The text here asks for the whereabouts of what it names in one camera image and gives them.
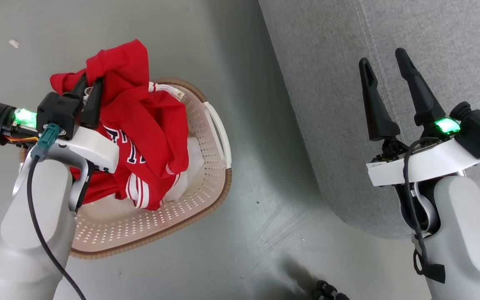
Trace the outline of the white cloth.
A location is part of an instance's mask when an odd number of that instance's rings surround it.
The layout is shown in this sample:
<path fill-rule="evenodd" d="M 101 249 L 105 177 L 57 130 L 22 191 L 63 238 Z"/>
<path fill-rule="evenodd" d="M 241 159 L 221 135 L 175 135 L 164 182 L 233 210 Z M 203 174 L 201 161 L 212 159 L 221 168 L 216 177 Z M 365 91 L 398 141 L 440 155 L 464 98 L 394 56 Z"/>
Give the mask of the white cloth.
<path fill-rule="evenodd" d="M 200 169 L 204 165 L 204 157 L 196 137 L 188 137 L 189 165 L 186 171 L 179 174 L 173 186 L 164 196 L 164 201 L 170 202 L 181 199 L 189 186 L 196 180 Z"/>

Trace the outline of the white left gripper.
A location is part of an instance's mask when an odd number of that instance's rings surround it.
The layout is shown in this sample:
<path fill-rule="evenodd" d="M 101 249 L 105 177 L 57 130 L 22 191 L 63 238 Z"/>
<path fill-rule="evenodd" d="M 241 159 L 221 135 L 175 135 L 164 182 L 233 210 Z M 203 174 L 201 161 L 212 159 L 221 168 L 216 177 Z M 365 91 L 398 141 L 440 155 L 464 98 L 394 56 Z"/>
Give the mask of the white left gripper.
<path fill-rule="evenodd" d="M 65 131 L 61 130 L 49 150 L 42 150 L 46 143 L 42 139 L 44 133 L 36 130 L 36 112 L 0 103 L 0 145 L 16 145 L 26 151 L 21 171 L 28 170 L 35 154 L 40 154 L 41 162 L 58 160 L 80 169 L 82 173 L 95 170 L 115 172 L 118 167 L 118 146 L 93 130 L 100 123 L 103 83 L 104 78 L 100 77 L 89 87 L 86 73 L 80 76 L 69 97 L 83 101 L 82 127 L 76 128 L 72 139 L 67 139 Z"/>

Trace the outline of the white perforated laundry basket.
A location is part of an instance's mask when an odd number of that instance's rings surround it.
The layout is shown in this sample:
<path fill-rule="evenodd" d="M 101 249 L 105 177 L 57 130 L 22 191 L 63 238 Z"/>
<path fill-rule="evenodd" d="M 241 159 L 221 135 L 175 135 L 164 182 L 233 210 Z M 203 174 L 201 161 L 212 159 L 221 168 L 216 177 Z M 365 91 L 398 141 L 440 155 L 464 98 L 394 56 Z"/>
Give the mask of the white perforated laundry basket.
<path fill-rule="evenodd" d="M 133 207 L 129 199 L 107 196 L 83 205 L 76 216 L 77 229 L 70 255 L 98 260 L 166 237 L 215 211 L 232 184 L 232 152 L 225 127 L 214 107 L 194 85 L 178 78 L 160 78 L 184 93 L 189 131 L 198 140 L 204 165 L 178 200 L 160 209 Z"/>

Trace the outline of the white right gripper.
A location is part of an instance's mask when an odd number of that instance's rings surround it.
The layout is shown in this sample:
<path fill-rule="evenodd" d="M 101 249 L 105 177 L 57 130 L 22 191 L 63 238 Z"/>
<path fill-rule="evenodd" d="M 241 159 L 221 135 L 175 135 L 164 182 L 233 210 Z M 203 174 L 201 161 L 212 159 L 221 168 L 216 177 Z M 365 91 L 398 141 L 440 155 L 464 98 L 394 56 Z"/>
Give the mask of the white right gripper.
<path fill-rule="evenodd" d="M 420 127 L 426 123 L 436 122 L 434 129 L 438 129 L 440 133 L 450 134 L 448 140 L 425 144 L 411 154 L 408 162 L 408 181 L 410 183 L 423 182 L 478 165 L 480 159 L 476 159 L 455 141 L 455 134 L 460 129 L 460 123 L 451 118 L 445 118 L 444 109 L 415 67 L 407 51 L 399 47 L 395 50 L 395 57 L 400 74 L 406 80 L 411 93 L 415 107 L 415 125 Z M 385 108 L 378 92 L 377 77 L 367 57 L 360 59 L 359 71 L 368 138 L 372 142 L 396 138 L 400 134 L 400 128 L 392 121 Z M 366 167 L 373 186 L 405 183 L 404 155 L 400 159 L 389 162 L 371 162 Z"/>

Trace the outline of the red jersey with white trim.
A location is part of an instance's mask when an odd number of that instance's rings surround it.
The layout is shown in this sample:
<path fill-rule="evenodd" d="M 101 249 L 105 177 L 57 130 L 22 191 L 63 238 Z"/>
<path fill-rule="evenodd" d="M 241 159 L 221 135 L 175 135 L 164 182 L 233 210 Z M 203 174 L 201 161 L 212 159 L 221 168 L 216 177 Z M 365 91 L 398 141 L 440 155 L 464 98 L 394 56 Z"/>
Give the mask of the red jersey with white trim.
<path fill-rule="evenodd" d="M 51 86 L 66 93 L 82 75 L 88 85 L 103 78 L 96 131 L 119 147 L 116 171 L 93 173 L 84 204 L 113 195 L 136 208 L 158 209 L 189 165 L 185 105 L 150 81 L 148 51 L 139 40 L 101 50 L 77 73 L 53 74 Z"/>

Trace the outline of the grey fabric sofa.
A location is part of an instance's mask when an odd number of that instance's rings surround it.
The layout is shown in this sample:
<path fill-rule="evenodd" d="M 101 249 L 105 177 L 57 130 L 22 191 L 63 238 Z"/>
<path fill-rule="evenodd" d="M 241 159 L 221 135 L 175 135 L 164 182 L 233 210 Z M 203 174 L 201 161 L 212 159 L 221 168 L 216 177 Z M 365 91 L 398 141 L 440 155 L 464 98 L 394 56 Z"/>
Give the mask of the grey fabric sofa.
<path fill-rule="evenodd" d="M 345 223 L 408 240 L 398 195 L 374 187 L 359 61 L 367 58 L 398 139 L 421 137 L 395 50 L 404 48 L 449 114 L 480 110 L 480 0 L 260 0 L 322 197 Z"/>

